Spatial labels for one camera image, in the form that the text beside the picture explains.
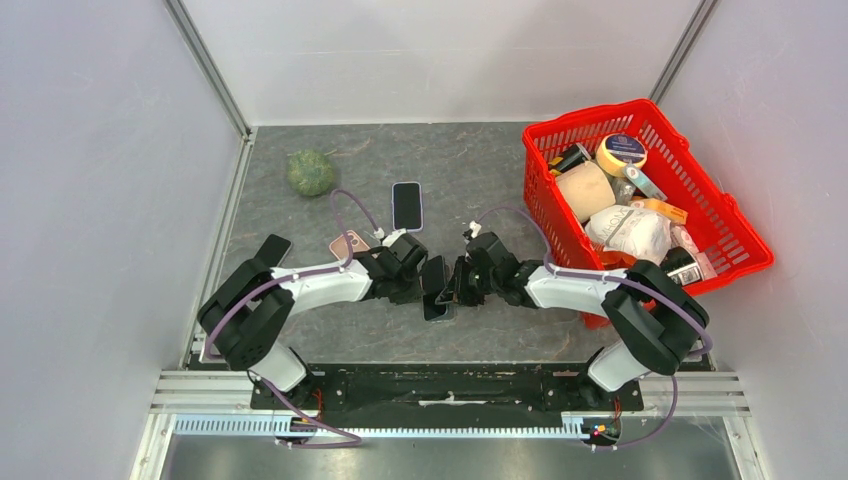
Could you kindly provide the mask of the pink phone case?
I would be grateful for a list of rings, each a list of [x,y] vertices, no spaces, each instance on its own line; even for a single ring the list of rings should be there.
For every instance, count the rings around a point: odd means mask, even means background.
[[[340,235],[332,240],[328,245],[329,251],[339,261],[344,261],[349,257],[349,253],[359,253],[368,251],[371,246],[354,230],[347,230],[344,235]]]

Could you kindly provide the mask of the red plastic basket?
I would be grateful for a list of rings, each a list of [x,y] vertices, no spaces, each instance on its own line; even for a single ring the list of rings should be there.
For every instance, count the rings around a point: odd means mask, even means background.
[[[774,255],[739,209],[734,197],[714,184],[659,107],[648,99],[598,105],[527,126],[523,198],[552,246],[559,266],[601,270],[601,259],[560,194],[547,164],[575,143],[595,151],[609,134],[637,138],[648,150],[644,170],[688,213],[686,228],[706,253],[716,275],[686,286],[693,297],[722,289],[773,265]]]

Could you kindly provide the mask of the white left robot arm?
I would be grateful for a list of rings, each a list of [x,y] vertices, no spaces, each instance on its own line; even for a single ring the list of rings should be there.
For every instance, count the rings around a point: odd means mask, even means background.
[[[312,268],[278,267],[288,240],[269,236],[200,307],[197,322],[234,371],[250,371],[275,387],[290,408],[307,405],[314,383],[307,364],[279,335],[286,320],[319,307],[386,299],[413,303],[422,293],[426,247],[405,231],[345,260]]]

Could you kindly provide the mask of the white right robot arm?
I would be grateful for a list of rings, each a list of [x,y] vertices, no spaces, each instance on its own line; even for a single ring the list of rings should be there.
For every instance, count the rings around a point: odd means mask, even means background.
[[[490,295],[514,307],[573,310],[609,321],[618,341],[601,348],[578,376],[577,395],[591,409],[604,408],[632,380],[674,375],[686,358],[711,345],[705,309],[648,260],[628,269],[564,268],[547,259],[518,260],[493,232],[469,233],[465,254],[433,302],[476,307]]]

